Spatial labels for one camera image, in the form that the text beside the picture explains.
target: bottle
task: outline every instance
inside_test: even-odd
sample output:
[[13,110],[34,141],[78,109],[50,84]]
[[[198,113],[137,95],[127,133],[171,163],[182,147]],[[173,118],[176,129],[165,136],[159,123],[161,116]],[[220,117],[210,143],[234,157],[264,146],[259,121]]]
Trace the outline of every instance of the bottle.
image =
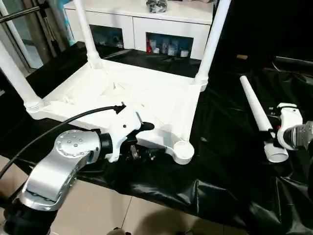
[[170,43],[170,39],[169,38],[164,38],[163,39],[162,50],[161,50],[161,52],[163,54],[167,54],[169,43]]

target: white stool leg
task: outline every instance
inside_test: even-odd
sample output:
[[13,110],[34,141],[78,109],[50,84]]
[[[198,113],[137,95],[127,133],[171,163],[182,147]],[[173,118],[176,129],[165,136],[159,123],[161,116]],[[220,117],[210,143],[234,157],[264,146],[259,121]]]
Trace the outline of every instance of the white stool leg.
[[216,51],[217,44],[219,43],[220,35],[223,25],[228,13],[231,0],[220,0],[217,8],[216,16],[214,18],[211,32],[206,43],[203,59],[200,64],[199,71],[195,77],[195,83],[201,84],[201,91],[203,92],[208,84],[209,71]]

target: item on cabinet top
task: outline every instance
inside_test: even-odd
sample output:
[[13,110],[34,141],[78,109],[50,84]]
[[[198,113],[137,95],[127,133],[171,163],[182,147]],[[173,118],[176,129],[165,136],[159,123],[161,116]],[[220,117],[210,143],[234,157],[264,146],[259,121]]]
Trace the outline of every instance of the item on cabinet top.
[[147,0],[146,5],[149,13],[161,13],[167,9],[167,0]]

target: table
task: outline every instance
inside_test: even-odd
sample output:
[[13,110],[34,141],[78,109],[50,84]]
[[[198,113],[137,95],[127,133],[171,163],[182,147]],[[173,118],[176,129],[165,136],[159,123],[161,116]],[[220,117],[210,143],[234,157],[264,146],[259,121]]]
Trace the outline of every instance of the table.
[[[198,60],[171,58],[136,50],[98,47],[110,60],[194,76]],[[87,61],[83,43],[76,43],[27,79],[44,97]],[[239,77],[246,75],[267,113],[268,107],[291,102],[301,107],[304,121],[313,119],[313,87],[300,75],[270,70],[234,71],[213,68],[201,93],[190,141],[195,156],[188,165],[176,164],[169,155],[153,161],[106,160],[84,168],[79,179],[119,193],[140,197],[204,219],[238,228],[250,234],[313,234],[313,203],[307,195],[310,157],[290,152],[284,163],[267,161],[263,141],[250,111]],[[11,158],[40,133],[59,122],[33,120],[14,90],[0,98],[0,155]],[[272,124],[278,124],[273,117]],[[17,165],[29,173],[51,150],[65,126],[29,148]]]

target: robotic arm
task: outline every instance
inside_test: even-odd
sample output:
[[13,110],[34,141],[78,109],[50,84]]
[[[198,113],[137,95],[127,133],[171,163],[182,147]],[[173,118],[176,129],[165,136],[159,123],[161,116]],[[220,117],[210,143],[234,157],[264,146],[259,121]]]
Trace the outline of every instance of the robotic arm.
[[32,170],[19,198],[5,209],[6,223],[0,235],[48,234],[77,172],[96,162],[100,152],[109,162],[117,161],[122,145],[133,151],[135,136],[152,129],[153,124],[142,122],[137,112],[125,107],[108,133],[69,130],[60,134],[51,152]]

